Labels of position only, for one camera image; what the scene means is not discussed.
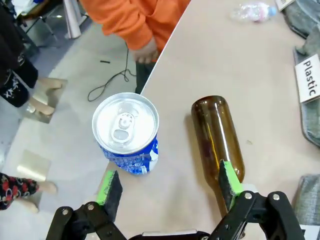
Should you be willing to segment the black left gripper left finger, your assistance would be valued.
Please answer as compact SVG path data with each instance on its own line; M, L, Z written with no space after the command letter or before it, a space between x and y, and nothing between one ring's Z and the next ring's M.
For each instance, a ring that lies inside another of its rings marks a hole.
M119 174L108 171L98 190L95 201L87 202L74 210L59 207L48 230L47 240L84 240L96 234L100 240L124 240L115 225L123 187Z

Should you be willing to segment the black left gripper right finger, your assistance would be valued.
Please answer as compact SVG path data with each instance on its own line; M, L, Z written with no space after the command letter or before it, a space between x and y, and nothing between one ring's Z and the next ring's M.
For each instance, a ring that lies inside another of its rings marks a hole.
M239 240L248 223L258 224L267 240L303 240L304 232L287 195L274 191L267 196L244 190L229 161L219 164L218 186L226 214L210 240Z

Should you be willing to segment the person's right hand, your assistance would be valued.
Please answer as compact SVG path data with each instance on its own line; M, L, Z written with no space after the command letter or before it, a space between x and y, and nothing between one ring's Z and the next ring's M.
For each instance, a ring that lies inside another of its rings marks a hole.
M148 44L138 50L131 50L131 54L136 62L141 64L149 64L156 61L159 52L155 39L152 37Z

